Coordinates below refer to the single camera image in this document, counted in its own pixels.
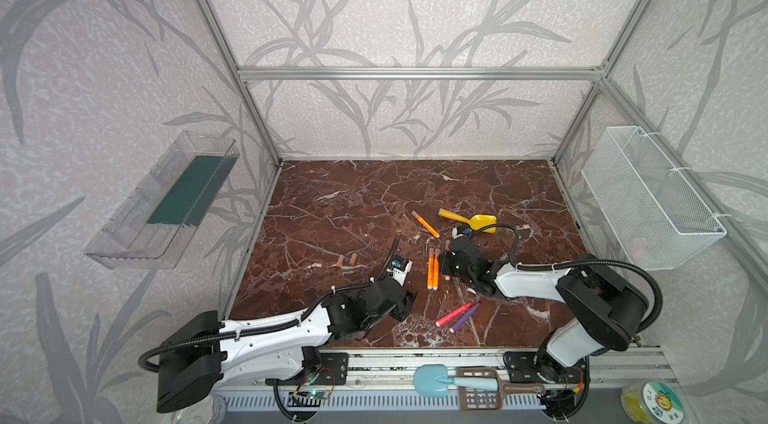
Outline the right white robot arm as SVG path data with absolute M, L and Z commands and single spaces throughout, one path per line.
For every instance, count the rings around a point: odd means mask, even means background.
M 572 319 L 552 331 L 531 359 L 532 372 L 557 382 L 600 351 L 623 352 L 660 316 L 663 294 L 646 270 L 592 254 L 555 264 L 491 261 L 468 236 L 454 239 L 437 258 L 444 276 L 488 298 L 559 302 Z

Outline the aluminium front rail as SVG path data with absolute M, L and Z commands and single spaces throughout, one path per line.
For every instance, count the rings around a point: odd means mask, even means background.
M 658 347 L 632 346 L 584 358 L 555 377 L 536 368 L 536 357 L 532 348 L 295 348 L 224 367 L 212 391 L 267 390 L 279 377 L 285 389 L 298 384 L 344 391 L 411 389 L 419 368 L 438 365 L 445 368 L 447 379 L 460 374 L 496 376 L 503 383 L 555 390 L 580 383 L 595 388 L 644 380 L 678 383 Z

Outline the purple marker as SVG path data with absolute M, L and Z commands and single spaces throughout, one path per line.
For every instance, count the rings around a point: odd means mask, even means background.
M 475 302 L 463 314 L 461 314 L 459 318 L 450 326 L 450 332 L 455 334 L 462 326 L 464 326 L 477 312 L 479 305 L 479 302 Z

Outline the yellow toy scoop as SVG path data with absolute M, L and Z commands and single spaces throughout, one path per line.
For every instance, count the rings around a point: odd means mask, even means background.
M 438 215 L 442 218 L 467 224 L 473 231 L 497 223 L 497 217 L 493 215 L 476 214 L 471 218 L 465 218 L 443 208 L 438 210 Z

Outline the clear glass bowl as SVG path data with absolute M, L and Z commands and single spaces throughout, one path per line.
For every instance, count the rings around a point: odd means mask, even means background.
M 226 402 L 218 395 L 209 395 L 200 402 L 178 411 L 174 424 L 222 424 L 226 415 Z

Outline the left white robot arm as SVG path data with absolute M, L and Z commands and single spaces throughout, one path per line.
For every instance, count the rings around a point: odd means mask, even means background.
M 219 320 L 214 311 L 193 317 L 139 366 L 158 376 L 156 410 L 179 411 L 213 390 L 246 381 L 290 382 L 320 365 L 319 348 L 360 340 L 382 321 L 404 321 L 415 293 L 400 278 L 330 290 L 309 307 L 255 320 Z

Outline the clear plastic wall shelf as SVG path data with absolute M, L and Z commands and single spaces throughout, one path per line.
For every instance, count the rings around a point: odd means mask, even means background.
M 239 157 L 232 138 L 181 132 L 84 254 L 109 269 L 175 268 Z

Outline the pink marker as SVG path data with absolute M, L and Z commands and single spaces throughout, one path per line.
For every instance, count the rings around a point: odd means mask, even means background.
M 444 326 L 446 324 L 449 324 L 450 322 L 452 322 L 456 318 L 458 318 L 458 317 L 462 316 L 464 313 L 466 313 L 472 306 L 473 306 L 472 303 L 467 303 L 467 304 L 464 304 L 464 305 L 458 307 L 457 309 L 453 310 L 452 312 L 450 312 L 450 313 L 442 316 L 438 320 L 436 320 L 435 321 L 435 325 L 437 327 L 442 327 L 442 326 Z

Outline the orange marker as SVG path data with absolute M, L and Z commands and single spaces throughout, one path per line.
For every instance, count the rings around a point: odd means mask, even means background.
M 436 248 L 432 249 L 432 267 L 431 267 L 431 274 L 430 274 L 430 282 L 431 282 L 431 289 L 437 290 L 439 287 L 439 261 L 438 261 L 439 251 Z
M 413 218 L 433 237 L 439 238 L 440 234 L 439 232 L 430 225 L 420 214 L 418 214 L 416 211 L 412 211 L 411 215 Z
M 433 274 L 434 274 L 434 251 L 432 247 L 428 247 L 428 267 L 426 285 L 428 290 L 433 290 Z

